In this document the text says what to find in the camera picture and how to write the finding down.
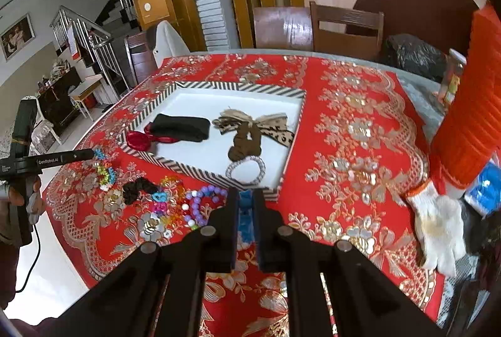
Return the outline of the left hand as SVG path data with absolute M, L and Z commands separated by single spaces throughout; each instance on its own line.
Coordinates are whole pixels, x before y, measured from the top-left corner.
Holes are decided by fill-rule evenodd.
M 45 211 L 40 189 L 38 176 L 1 182 L 1 242 L 16 247 L 31 243 L 34 226 Z

